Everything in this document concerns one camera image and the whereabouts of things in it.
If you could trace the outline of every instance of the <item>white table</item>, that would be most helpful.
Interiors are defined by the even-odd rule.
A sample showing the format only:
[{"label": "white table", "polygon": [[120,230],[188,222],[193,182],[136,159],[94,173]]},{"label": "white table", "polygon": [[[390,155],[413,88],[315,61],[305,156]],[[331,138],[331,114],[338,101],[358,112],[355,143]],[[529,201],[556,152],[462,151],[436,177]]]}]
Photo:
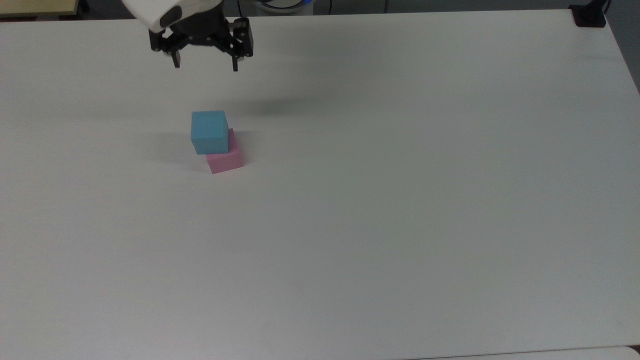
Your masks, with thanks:
[{"label": "white table", "polygon": [[[4,359],[384,360],[640,343],[640,97],[564,10],[0,24]],[[247,165],[212,176],[190,112]]]},{"label": "white table", "polygon": [[640,360],[628,347],[589,348],[563,351],[526,352],[518,354],[448,357],[449,360]]}]

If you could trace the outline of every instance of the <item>stacked blocks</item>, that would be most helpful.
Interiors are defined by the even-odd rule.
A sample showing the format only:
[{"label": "stacked blocks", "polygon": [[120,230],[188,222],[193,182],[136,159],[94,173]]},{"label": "stacked blocks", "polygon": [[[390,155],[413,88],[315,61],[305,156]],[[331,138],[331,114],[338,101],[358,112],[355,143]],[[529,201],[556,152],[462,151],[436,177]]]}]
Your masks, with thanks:
[{"label": "stacked blocks", "polygon": [[207,155],[212,174],[243,166],[242,154],[224,111],[191,114],[191,142],[197,154]]}]

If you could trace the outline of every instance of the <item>black clamp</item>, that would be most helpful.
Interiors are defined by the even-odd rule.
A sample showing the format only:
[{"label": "black clamp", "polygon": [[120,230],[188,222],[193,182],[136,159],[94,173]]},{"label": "black clamp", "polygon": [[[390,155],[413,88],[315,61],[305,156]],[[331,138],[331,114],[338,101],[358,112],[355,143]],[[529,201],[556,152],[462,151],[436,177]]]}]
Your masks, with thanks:
[{"label": "black clamp", "polygon": [[164,30],[160,33],[154,33],[150,30],[151,49],[170,55],[173,59],[173,65],[179,68],[180,50],[185,46],[191,44],[217,47],[220,51],[231,55],[234,71],[238,71],[238,60],[245,56],[253,56],[253,35],[249,19],[241,17],[232,23],[229,23],[224,18],[222,19],[220,26],[206,35],[203,35],[201,31],[197,31],[197,28],[185,26],[181,22],[171,26],[173,33],[166,38],[163,36]]}]

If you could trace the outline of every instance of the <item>white robot arm casing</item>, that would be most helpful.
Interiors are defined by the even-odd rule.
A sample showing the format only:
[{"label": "white robot arm casing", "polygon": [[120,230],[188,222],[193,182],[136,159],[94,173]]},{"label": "white robot arm casing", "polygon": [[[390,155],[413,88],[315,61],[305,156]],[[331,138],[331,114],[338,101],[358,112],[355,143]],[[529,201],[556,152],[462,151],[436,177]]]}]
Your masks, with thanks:
[{"label": "white robot arm casing", "polygon": [[196,13],[213,9],[222,0],[122,0],[127,9],[154,33]]}]

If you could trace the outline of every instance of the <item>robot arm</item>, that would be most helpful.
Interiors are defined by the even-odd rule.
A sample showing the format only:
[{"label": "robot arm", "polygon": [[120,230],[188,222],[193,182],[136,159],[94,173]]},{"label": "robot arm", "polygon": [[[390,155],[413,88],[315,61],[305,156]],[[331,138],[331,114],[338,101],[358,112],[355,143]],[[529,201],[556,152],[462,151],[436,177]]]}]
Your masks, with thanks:
[{"label": "robot arm", "polygon": [[[223,0],[122,0],[129,11],[149,29],[153,51],[162,51],[180,67],[180,50],[187,46],[214,46],[231,55],[234,71],[238,60],[253,56],[249,19],[229,23],[222,12]],[[170,28],[172,33],[164,37]]]}]

